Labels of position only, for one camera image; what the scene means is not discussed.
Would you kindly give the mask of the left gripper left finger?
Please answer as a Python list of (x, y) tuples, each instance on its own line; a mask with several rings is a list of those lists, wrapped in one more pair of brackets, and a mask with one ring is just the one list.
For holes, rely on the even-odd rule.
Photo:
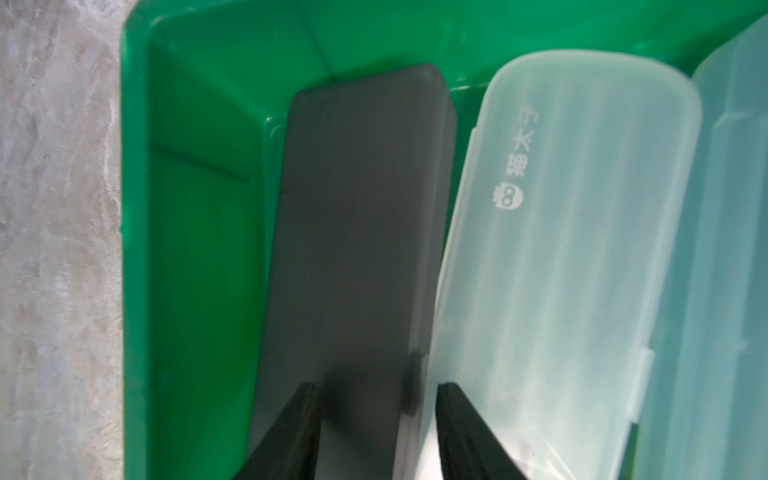
[(233, 479), (314, 479), (322, 413), (319, 388), (302, 383)]

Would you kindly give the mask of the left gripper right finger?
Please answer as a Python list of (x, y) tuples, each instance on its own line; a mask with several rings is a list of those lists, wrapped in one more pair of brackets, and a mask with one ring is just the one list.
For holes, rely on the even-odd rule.
[(527, 479), (457, 383), (438, 386), (435, 415), (444, 479)]

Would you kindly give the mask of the frosted clear pencil case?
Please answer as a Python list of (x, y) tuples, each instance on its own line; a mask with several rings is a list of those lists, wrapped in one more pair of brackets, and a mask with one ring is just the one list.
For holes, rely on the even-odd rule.
[(492, 77), (443, 257), (418, 478), (442, 475), (445, 382), (527, 477), (618, 477), (701, 122), (692, 81), (649, 58), (548, 50)]

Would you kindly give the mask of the light blue pencil case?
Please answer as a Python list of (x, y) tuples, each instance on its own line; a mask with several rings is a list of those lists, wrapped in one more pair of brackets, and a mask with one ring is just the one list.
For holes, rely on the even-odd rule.
[(635, 479), (767, 475), (767, 21), (693, 80), (703, 122), (630, 455)]

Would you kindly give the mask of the black pencil case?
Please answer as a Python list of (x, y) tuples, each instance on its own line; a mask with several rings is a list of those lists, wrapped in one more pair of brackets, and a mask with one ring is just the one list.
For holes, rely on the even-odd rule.
[(311, 382), (319, 478), (414, 476), (456, 132), (430, 63), (292, 99), (251, 445)]

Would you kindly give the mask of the green storage tray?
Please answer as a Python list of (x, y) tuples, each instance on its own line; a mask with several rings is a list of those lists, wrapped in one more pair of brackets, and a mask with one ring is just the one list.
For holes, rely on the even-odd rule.
[(305, 88), (431, 62), (458, 115), (548, 49), (685, 73), (763, 1), (141, 1), (121, 38), (128, 479), (228, 479), (247, 456), (284, 126)]

